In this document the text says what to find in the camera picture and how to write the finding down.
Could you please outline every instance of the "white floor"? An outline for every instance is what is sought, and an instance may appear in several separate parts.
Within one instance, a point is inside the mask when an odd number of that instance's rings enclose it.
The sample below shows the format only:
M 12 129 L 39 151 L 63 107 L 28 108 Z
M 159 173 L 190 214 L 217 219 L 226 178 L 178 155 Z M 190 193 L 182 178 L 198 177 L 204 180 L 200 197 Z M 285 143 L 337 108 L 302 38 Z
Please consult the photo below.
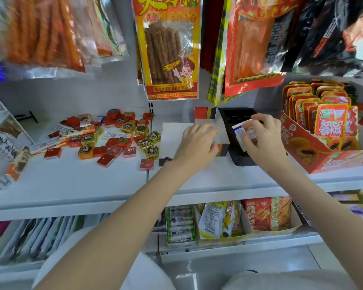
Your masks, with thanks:
M 200 258 L 192 261 L 162 265 L 178 290 L 215 290 L 231 276 L 247 270 L 259 273 L 295 271 L 302 269 L 334 269 L 343 267 L 324 244 L 298 246 L 251 254 Z M 30 290 L 32 281 L 0 284 L 0 290 Z

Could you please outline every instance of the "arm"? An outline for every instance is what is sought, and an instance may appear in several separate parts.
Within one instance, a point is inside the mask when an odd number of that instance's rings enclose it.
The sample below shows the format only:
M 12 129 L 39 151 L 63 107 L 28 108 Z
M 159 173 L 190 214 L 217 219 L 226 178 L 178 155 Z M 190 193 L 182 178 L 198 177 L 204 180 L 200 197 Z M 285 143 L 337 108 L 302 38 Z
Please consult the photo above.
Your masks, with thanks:
M 81 239 L 35 290 L 119 289 L 172 195 L 218 153 L 211 127 L 188 127 L 174 160 Z
M 257 146 L 244 137 L 252 159 L 301 205 L 313 226 L 358 288 L 363 289 L 363 219 L 327 194 L 286 156 L 281 141 L 281 122 L 256 114 L 252 126 Z

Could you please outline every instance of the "black snack package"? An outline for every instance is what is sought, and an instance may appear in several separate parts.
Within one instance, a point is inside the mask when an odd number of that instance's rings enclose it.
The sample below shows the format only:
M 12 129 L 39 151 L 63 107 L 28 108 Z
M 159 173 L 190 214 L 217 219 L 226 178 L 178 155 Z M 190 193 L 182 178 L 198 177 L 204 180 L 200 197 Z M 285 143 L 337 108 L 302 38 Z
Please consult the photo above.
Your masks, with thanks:
M 363 0 L 326 0 L 295 72 L 353 77 L 363 70 Z
M 292 72 L 298 54 L 304 45 L 313 21 L 319 16 L 324 7 L 325 0 L 308 0 L 302 9 L 294 33 L 288 43 L 288 52 L 285 55 L 282 72 Z

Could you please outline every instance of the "black device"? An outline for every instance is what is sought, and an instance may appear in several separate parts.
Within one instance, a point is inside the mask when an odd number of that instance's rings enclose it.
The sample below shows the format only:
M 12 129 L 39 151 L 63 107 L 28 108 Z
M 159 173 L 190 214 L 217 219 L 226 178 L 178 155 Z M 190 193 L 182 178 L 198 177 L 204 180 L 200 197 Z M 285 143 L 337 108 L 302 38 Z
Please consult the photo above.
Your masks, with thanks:
M 226 128 L 230 141 L 229 154 L 234 164 L 237 166 L 256 165 L 246 151 L 243 151 L 233 130 L 233 126 L 243 121 L 249 120 L 250 116 L 256 114 L 253 108 L 218 108 Z

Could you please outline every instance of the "left hand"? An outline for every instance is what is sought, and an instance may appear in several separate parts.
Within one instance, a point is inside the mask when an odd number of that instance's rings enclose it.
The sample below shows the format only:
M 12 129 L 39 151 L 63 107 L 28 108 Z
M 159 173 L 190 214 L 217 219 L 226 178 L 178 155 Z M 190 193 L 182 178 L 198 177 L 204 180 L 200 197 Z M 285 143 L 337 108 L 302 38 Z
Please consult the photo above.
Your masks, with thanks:
M 214 138 L 218 133 L 212 124 L 187 127 L 170 163 L 177 163 L 176 165 L 182 167 L 188 177 L 195 175 L 215 159 L 219 149 Z

